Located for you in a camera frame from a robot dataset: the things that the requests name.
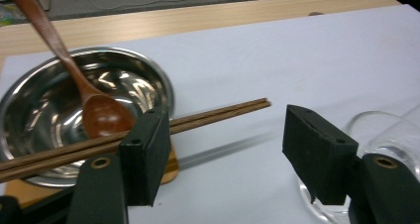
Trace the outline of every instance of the wooden chopstick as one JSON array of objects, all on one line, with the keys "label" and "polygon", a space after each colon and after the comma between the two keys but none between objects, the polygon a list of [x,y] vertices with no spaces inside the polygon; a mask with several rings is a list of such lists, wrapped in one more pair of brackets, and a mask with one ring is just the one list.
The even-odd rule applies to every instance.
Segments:
[{"label": "wooden chopstick", "polygon": [[[236,104],[209,112],[199,113],[170,121],[170,134],[177,134],[211,123],[219,122],[270,106],[265,99]],[[128,132],[97,138],[71,146],[27,155],[0,163],[0,183],[25,177],[37,172],[71,164],[89,157],[116,152]]]}]

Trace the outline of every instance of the clear glass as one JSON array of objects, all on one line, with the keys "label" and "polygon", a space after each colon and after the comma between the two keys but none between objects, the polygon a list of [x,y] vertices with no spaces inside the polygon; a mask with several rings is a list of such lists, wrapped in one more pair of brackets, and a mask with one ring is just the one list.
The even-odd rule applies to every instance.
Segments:
[{"label": "clear glass", "polygon": [[[343,129],[359,143],[358,156],[382,154],[404,163],[420,181],[420,106],[404,116],[381,111],[367,111],[356,115]],[[299,189],[308,208],[319,219],[332,224],[350,224],[348,207],[323,205],[319,200],[310,203],[309,192],[298,179]]]}]

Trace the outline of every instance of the stainless steel bowl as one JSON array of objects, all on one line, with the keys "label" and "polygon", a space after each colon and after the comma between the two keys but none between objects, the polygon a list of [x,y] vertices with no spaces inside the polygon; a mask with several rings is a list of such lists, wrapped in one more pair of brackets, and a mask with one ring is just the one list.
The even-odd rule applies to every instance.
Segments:
[{"label": "stainless steel bowl", "polygon": [[[172,86],[150,58],[114,48],[90,48],[71,54],[94,86],[135,116],[160,105],[167,105],[172,115]],[[6,92],[0,103],[0,139],[3,161],[87,140],[78,91],[57,58],[32,69]],[[42,186],[72,186],[82,162],[25,180]]]}]

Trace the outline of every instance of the wooden table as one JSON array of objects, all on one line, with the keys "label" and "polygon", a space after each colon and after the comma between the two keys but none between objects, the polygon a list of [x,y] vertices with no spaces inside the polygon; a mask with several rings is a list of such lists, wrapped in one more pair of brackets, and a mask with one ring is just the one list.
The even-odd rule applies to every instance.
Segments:
[{"label": "wooden table", "polygon": [[[103,17],[55,21],[69,48],[152,38],[273,20],[307,17],[311,13],[340,13],[399,5],[396,0],[259,0],[190,8],[159,10]],[[0,28],[0,70],[6,56],[45,52],[49,49],[31,25]],[[22,205],[56,192],[14,180],[6,193]]]}]

